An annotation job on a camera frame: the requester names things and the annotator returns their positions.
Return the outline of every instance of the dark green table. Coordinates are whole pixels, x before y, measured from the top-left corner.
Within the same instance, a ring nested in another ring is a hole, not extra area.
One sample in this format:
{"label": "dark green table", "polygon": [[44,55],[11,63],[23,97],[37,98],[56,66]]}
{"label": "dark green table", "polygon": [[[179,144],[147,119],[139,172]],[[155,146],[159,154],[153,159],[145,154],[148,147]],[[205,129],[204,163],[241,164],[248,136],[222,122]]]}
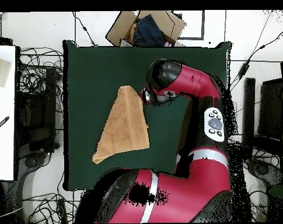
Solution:
{"label": "dark green table", "polygon": [[188,106],[179,97],[169,106],[144,106],[149,149],[116,154],[96,165],[92,155],[120,86],[138,93],[145,74],[158,58],[179,60],[188,66],[227,80],[230,43],[217,48],[76,47],[64,41],[64,156],[65,190],[92,188],[113,167],[148,168],[172,173],[181,126]]}

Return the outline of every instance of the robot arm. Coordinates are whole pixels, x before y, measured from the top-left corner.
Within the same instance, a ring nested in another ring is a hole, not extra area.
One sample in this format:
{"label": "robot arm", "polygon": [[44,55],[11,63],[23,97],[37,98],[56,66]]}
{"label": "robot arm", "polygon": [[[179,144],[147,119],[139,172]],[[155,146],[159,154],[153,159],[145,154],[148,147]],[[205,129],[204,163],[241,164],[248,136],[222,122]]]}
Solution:
{"label": "robot arm", "polygon": [[[162,106],[179,95],[197,101],[197,104],[193,104],[194,114],[192,113],[190,120],[193,123],[190,129],[192,136],[188,137],[192,140],[192,145],[184,149],[181,157],[178,155],[176,164],[179,169],[180,164],[185,163],[188,174],[171,176],[148,169],[124,170],[118,179],[108,183],[111,184],[109,189],[103,189],[104,197],[97,212],[96,223],[230,220],[227,136],[221,93],[214,80],[202,71],[176,61],[155,61],[146,75],[142,100],[146,104]],[[161,191],[166,192],[167,203],[150,203],[146,198],[141,200],[147,201],[146,204],[136,206],[129,203],[127,199],[136,191],[134,188],[141,184],[149,188],[149,195],[154,198]]]}

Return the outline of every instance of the brown towel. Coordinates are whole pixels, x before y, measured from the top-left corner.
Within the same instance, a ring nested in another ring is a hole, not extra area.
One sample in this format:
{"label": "brown towel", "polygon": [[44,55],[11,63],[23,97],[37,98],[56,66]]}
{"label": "brown towel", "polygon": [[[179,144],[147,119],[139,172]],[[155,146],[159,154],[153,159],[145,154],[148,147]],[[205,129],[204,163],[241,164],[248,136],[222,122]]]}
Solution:
{"label": "brown towel", "polygon": [[116,153],[149,148],[142,101],[131,86],[118,89],[92,161],[99,164]]}

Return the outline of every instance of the cloth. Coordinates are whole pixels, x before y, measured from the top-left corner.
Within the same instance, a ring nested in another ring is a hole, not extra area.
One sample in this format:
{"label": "cloth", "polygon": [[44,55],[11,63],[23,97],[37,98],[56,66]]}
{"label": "cloth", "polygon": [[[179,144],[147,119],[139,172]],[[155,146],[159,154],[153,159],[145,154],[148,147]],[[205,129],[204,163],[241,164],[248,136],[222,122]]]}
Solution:
{"label": "cloth", "polygon": [[163,33],[158,28],[152,15],[139,20],[136,24],[133,43],[140,47],[164,47]]}
{"label": "cloth", "polygon": [[131,45],[127,40],[125,40],[124,38],[122,38],[120,40],[120,47],[133,47],[133,45]]}
{"label": "cloth", "polygon": [[165,42],[164,47],[171,47],[172,45],[168,42]]}
{"label": "cloth", "polygon": [[92,161],[99,164],[116,153],[149,148],[142,100],[131,86],[119,88]]}

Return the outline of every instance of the white stripe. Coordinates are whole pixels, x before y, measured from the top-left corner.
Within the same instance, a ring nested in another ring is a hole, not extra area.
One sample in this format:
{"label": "white stripe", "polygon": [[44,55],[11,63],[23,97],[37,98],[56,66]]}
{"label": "white stripe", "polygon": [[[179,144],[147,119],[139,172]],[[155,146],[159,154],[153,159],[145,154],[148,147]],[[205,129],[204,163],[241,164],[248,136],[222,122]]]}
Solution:
{"label": "white stripe", "polygon": [[[153,171],[151,172],[152,172],[152,184],[151,184],[151,189],[149,190],[149,193],[153,194],[156,198],[156,193],[157,193],[157,188],[158,188],[158,177],[155,173],[153,173]],[[152,203],[146,202],[145,209],[144,209],[144,215],[142,216],[140,223],[148,222],[148,219],[153,210],[153,204],[154,204],[153,202]]]}
{"label": "white stripe", "polygon": [[216,160],[217,162],[222,163],[224,166],[228,168],[228,160],[227,158],[218,151],[212,149],[198,149],[191,152],[189,155],[194,154],[193,160],[205,159]]}

